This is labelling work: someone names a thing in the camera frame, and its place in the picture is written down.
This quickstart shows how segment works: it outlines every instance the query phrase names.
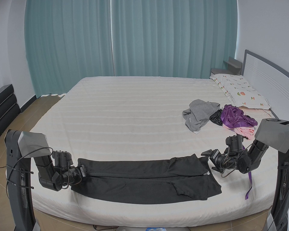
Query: floral pillow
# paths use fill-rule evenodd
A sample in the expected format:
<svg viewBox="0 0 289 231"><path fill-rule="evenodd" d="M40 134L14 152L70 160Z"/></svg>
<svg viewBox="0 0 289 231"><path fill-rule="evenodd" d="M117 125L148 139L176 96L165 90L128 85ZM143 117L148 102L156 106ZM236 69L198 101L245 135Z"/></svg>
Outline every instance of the floral pillow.
<svg viewBox="0 0 289 231"><path fill-rule="evenodd" d="M210 78L218 84L235 107L271 108L267 100L242 75L216 74Z"/></svg>

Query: white bed sheet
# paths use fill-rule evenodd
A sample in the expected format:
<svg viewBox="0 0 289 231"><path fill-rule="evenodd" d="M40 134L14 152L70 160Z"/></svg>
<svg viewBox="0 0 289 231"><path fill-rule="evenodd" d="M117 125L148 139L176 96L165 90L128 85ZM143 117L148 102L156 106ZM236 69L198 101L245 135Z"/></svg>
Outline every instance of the white bed sheet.
<svg viewBox="0 0 289 231"><path fill-rule="evenodd" d="M230 104L211 79L170 77L89 77L82 79L56 103L31 130L44 133L54 150L69 151L78 158L99 161L158 160L188 156L218 148L235 135L209 121L194 134L185 126L182 111L195 99ZM245 109L259 123L269 111ZM245 140L245 147L250 141ZM222 193L206 201L173 204L124 204L85 197L74 191L55 192L41 187L31 176L34 208L83 223L184 227L237 219L269 208L277 179L277 151L269 148L260 167L247 174L228 177L212 171ZM34 161L32 171L38 172Z"/></svg>

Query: gray cloth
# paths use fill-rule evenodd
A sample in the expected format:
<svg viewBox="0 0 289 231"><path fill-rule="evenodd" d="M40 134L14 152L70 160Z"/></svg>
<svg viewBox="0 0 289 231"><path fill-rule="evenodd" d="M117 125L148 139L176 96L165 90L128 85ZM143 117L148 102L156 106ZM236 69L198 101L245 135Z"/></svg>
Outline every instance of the gray cloth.
<svg viewBox="0 0 289 231"><path fill-rule="evenodd" d="M220 109L220 104L196 99L189 104L189 107L183 111L185 125L197 134L200 128L210 120L210 116Z"/></svg>

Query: teal curtain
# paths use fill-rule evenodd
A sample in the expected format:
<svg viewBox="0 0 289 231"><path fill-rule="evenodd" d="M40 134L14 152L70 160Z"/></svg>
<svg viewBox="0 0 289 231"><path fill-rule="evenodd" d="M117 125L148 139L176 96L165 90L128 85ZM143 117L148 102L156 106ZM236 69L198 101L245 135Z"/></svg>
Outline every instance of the teal curtain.
<svg viewBox="0 0 289 231"><path fill-rule="evenodd" d="M116 76L209 78L235 57L237 0L112 0Z"/></svg>
<svg viewBox="0 0 289 231"><path fill-rule="evenodd" d="M36 96L113 76L109 0L27 0L27 60Z"/></svg>

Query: pile of clothes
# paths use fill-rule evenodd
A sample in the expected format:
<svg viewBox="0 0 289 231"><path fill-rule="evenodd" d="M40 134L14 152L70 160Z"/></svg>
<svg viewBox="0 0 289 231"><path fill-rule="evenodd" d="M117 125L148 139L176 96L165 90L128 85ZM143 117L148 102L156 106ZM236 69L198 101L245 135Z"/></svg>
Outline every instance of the pile of clothes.
<svg viewBox="0 0 289 231"><path fill-rule="evenodd" d="M183 111L183 118L186 120L185 125L194 133L198 134L200 128L209 120L213 123L223 126L225 129L232 130L249 140L254 138L254 126L258 122L238 107L225 105L220 109L219 103L205 102L197 99L189 104L189 109Z"/></svg>

